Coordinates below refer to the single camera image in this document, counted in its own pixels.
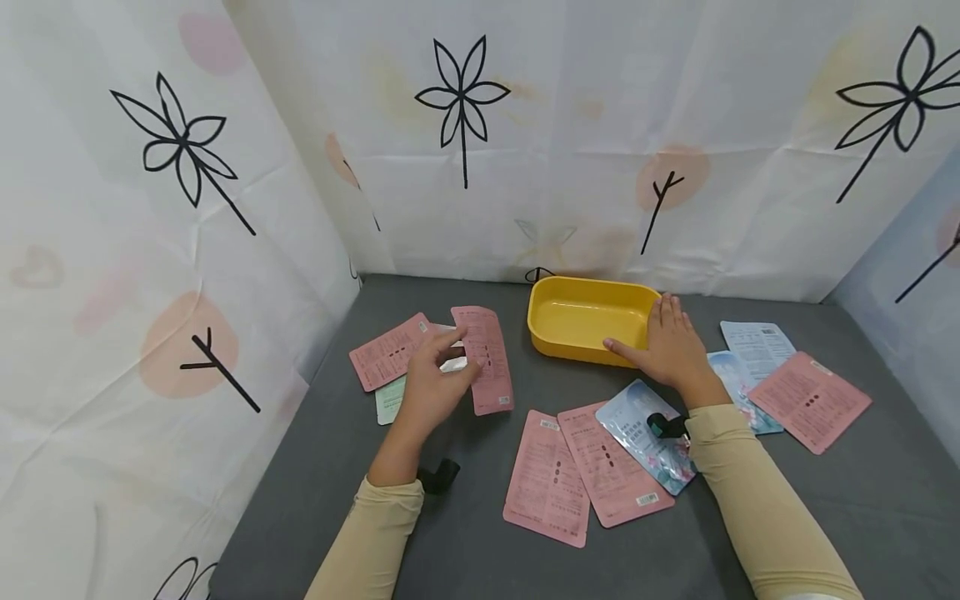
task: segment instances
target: plastic container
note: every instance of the plastic container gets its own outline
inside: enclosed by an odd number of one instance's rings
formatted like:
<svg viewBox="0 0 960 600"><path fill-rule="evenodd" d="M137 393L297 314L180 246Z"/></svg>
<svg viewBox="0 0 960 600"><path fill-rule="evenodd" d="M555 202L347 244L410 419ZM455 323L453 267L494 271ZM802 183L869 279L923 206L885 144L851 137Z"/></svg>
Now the plastic container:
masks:
<svg viewBox="0 0 960 600"><path fill-rule="evenodd" d="M646 348L647 317L659 297L645 285L551 276L530 293L527 327L534 348L547 356L631 367L603 341Z"/></svg>

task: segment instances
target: pink packet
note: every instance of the pink packet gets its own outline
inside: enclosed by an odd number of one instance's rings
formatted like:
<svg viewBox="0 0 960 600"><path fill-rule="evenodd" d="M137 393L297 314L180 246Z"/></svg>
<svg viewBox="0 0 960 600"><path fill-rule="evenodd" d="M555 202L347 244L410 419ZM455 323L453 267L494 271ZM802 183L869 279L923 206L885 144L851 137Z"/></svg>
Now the pink packet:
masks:
<svg viewBox="0 0 960 600"><path fill-rule="evenodd" d="M549 415L530 411L507 489L504 520L583 548L589 512L587 490L560 425Z"/></svg>
<svg viewBox="0 0 960 600"><path fill-rule="evenodd" d="M596 418L606 401L557 415L560 430L604 527L615 527L676 504Z"/></svg>
<svg viewBox="0 0 960 600"><path fill-rule="evenodd" d="M514 384L510 380L507 350L503 345L500 320L483 306L454 306L450 309L457 326L466 325L464 350L467 358L480 363L483 371L473 390L473 414L477 417L514 410Z"/></svg>
<svg viewBox="0 0 960 600"><path fill-rule="evenodd" d="M797 352L747 396L814 454L823 454L871 404L805 352Z"/></svg>
<svg viewBox="0 0 960 600"><path fill-rule="evenodd" d="M365 392L382 387L407 373L407 361L435 331L423 313L417 313L350 353Z"/></svg>

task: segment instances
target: gray table surface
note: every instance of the gray table surface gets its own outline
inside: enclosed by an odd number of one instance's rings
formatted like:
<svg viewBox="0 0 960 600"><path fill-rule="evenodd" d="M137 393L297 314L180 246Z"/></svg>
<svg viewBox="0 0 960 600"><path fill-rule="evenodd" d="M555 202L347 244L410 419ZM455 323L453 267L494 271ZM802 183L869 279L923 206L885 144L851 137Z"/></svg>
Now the gray table surface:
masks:
<svg viewBox="0 0 960 600"><path fill-rule="evenodd" d="M537 353L529 293L528 285L368 277L214 572L212 596L303 597L387 430L348 352L419 311L452 324L451 306L479 304L499 315L516 408L478 418L467 397L434 433L424 465L448 456L463 470L446 496L428 496L394 598L753 597L703 477L674 508L619 527L604 529L591 511L584 549L503 520L527 411L610 398L637 376ZM710 351L726 347L721 320L777 323L797 349L874 400L822 456L785 433L761 437L763 445L867 598L957 598L960 471L851 317L837 306L756 300L689 297L684 307Z"/></svg>

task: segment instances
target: white curtain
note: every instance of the white curtain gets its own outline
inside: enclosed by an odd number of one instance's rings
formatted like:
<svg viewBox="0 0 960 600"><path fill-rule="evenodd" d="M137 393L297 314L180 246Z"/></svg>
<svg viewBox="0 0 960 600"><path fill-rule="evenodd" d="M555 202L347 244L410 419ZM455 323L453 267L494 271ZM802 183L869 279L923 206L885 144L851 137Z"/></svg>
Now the white curtain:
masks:
<svg viewBox="0 0 960 600"><path fill-rule="evenodd" d="M960 131L951 0L286 4L367 271L821 300Z"/></svg>
<svg viewBox="0 0 960 600"><path fill-rule="evenodd" d="M960 465L960 150L844 278L834 296Z"/></svg>
<svg viewBox="0 0 960 600"><path fill-rule="evenodd" d="M2 595L203 598L359 282L220 2L0 13Z"/></svg>
<svg viewBox="0 0 960 600"><path fill-rule="evenodd" d="M820 300L960 131L948 0L0 13L17 598L204 597L357 272Z"/></svg>

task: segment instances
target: blue packet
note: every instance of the blue packet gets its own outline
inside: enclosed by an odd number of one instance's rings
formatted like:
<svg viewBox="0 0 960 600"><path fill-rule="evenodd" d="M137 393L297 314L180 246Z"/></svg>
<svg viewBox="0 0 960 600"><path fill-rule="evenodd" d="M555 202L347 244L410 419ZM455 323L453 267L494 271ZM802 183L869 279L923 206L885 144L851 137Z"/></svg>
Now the blue packet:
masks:
<svg viewBox="0 0 960 600"><path fill-rule="evenodd" d="M783 431L783 425L763 412L762 408L753 404L747 397L747 393L756 386L756 380L750 375L746 365L736 354L727 350L711 352L707 355L707 360L713 368L713 372L717 373L717 376L723 381L730 399L750 422L750 428L754 430L755 434L762 435Z"/></svg>
<svg viewBox="0 0 960 600"><path fill-rule="evenodd" d="M596 413L600 424L672 495L697 474L686 441L661 440L647 425L647 417L662 413L668 420L680 415L639 379Z"/></svg>

